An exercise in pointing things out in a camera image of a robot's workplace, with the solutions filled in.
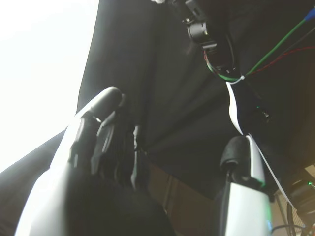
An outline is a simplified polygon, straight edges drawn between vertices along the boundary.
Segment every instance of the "bright white light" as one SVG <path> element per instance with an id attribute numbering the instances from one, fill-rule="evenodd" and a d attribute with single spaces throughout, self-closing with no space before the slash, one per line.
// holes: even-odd
<path id="1" fill-rule="evenodd" d="M 0 172 L 74 116 L 98 0 L 0 1 Z"/>

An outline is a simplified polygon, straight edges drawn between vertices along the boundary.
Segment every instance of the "black fabric backdrop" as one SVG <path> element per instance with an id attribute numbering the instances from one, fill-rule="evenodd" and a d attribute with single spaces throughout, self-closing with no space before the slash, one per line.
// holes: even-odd
<path id="1" fill-rule="evenodd" d="M 303 19 L 314 1 L 228 0 L 228 6 L 241 71 L 246 73 Z M 283 48 L 313 25 L 314 21 L 303 25 Z M 314 39 L 309 37 L 301 47 L 313 46 Z M 261 146 L 266 153 L 277 150 L 268 158 L 281 178 L 314 162 L 314 53 L 287 56 L 247 79 L 271 115 L 267 126 L 253 132 L 263 137 Z M 145 127 L 150 160 L 213 198 L 222 187 L 219 161 L 223 148 L 238 132 L 229 119 L 224 81 L 210 73 L 202 51 L 167 5 L 149 0 L 100 1 L 78 110 L 108 86 L 117 86 L 130 98 L 133 119 Z M 0 174 L 2 180 L 19 179 L 19 184 L 14 183 L 15 192 L 0 182 L 1 211 L 10 203 L 21 212 L 31 188 L 15 204 L 9 201 L 31 179 L 21 176 L 19 163 L 31 166 L 40 154 L 46 162 L 41 171 L 45 171 L 61 136 L 43 146 L 49 151 L 38 148 Z M 38 172 L 30 168 L 29 173 L 34 182 Z M 11 224 L 18 217 L 12 216 Z"/>

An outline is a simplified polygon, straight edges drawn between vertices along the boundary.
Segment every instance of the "red wire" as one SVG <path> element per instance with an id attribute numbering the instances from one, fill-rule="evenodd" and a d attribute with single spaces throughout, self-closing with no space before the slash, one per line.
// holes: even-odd
<path id="1" fill-rule="evenodd" d="M 279 57 L 277 57 L 276 59 L 274 59 L 272 62 L 270 62 L 269 64 L 265 65 L 264 67 L 256 70 L 256 71 L 253 71 L 251 74 L 254 74 L 254 73 L 257 73 L 259 71 L 262 71 L 264 69 L 266 69 L 267 67 L 269 67 L 270 65 L 273 65 L 274 63 L 276 63 L 277 61 L 279 61 L 280 59 L 282 59 L 283 57 L 285 56 L 288 56 L 290 54 L 293 54 L 293 53 L 297 53 L 297 52 L 300 52 L 300 51 L 305 51 L 305 50 L 310 50 L 310 49 L 315 49 L 315 46 L 312 46 L 312 47 L 305 47 L 305 48 L 297 48 L 297 49 L 294 49 L 292 51 L 289 51 Z"/>

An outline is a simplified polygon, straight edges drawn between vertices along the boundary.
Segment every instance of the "blue connector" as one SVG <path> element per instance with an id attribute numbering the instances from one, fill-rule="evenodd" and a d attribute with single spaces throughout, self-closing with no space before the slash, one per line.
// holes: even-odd
<path id="1" fill-rule="evenodd" d="M 315 8 L 310 10 L 310 12 L 304 17 L 304 20 L 309 21 L 315 17 Z"/>

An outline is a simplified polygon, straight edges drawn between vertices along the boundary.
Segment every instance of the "white background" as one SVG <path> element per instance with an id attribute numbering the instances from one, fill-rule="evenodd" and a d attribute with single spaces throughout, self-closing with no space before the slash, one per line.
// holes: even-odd
<path id="1" fill-rule="evenodd" d="M 0 172 L 75 114 L 98 0 L 0 1 Z"/>

